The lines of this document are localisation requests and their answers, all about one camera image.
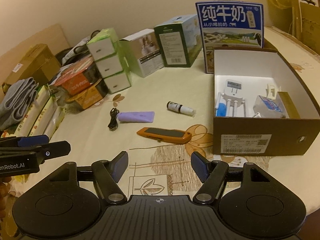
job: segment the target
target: wall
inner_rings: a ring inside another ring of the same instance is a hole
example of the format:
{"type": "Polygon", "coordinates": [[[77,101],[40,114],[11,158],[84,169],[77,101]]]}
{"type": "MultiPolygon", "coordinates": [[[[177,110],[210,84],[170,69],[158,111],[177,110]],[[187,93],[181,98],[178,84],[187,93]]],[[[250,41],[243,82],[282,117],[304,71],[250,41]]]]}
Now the wall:
{"type": "MultiPolygon", "coordinates": [[[[34,33],[59,23],[75,45],[96,29],[114,26],[122,38],[171,17],[195,13],[201,0],[0,0],[0,55],[34,33]]],[[[267,0],[265,25],[272,25],[267,0]]]]}

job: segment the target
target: human hand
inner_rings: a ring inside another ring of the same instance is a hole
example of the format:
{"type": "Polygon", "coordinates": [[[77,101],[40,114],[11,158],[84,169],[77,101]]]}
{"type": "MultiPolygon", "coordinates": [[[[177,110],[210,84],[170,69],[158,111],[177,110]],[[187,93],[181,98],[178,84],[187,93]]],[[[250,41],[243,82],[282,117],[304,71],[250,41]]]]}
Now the human hand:
{"type": "Polygon", "coordinates": [[[5,200],[4,198],[8,194],[7,185],[4,183],[8,183],[11,181],[11,177],[0,178],[0,218],[5,217],[5,200]]]}

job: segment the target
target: ribbed black surface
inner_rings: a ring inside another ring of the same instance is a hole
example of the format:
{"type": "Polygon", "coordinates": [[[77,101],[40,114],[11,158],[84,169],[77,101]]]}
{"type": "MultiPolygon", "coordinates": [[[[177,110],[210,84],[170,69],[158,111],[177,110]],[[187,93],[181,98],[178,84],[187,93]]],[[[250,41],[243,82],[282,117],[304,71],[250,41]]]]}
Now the ribbed black surface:
{"type": "MultiPolygon", "coordinates": [[[[226,228],[210,207],[187,196],[132,196],[70,240],[247,240],[226,228]]],[[[298,240],[292,236],[287,240],[298,240]]]]}

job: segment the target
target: gray cloth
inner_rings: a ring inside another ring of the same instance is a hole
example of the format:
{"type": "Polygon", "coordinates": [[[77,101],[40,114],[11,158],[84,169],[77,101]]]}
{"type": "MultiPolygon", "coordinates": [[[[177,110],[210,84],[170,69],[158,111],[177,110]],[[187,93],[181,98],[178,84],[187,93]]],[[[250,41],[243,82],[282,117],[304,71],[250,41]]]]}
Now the gray cloth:
{"type": "Polygon", "coordinates": [[[9,87],[0,104],[0,131],[20,122],[29,105],[35,100],[38,83],[30,77],[15,82],[9,87]]]}

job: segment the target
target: tablecloth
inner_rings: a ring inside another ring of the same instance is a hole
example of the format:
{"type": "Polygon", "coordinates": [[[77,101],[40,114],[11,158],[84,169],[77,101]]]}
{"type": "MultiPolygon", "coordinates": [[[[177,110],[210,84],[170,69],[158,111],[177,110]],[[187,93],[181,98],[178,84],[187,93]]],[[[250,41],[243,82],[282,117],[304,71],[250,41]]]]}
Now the tablecloth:
{"type": "MultiPolygon", "coordinates": [[[[266,28],[265,37],[294,66],[314,97],[320,102],[320,61],[316,55],[281,34],[275,28],[266,28]]],[[[190,69],[163,68],[140,78],[132,75],[132,87],[118,95],[108,95],[102,101],[79,114],[67,114],[51,141],[66,140],[71,144],[68,156],[47,160],[39,173],[31,174],[22,184],[13,182],[12,190],[19,195],[67,161],[78,166],[107,159],[111,160],[125,150],[129,166],[119,186],[129,197],[138,195],[177,195],[191,197],[201,186],[193,172],[190,155],[194,150],[207,159],[223,160],[232,166],[254,162],[298,195],[306,205],[307,213],[320,207],[320,137],[303,156],[247,157],[212,154],[213,134],[213,75],[204,73],[202,52],[190,69]],[[168,111],[168,101],[196,109],[190,117],[168,111]],[[120,123],[110,131],[110,110],[116,106],[121,112],[155,111],[152,127],[188,130],[192,140],[186,145],[170,145],[140,137],[136,134],[143,123],[120,123]]],[[[80,185],[94,192],[91,182],[80,185]]],[[[239,187],[230,183],[227,190],[239,187]]]]}

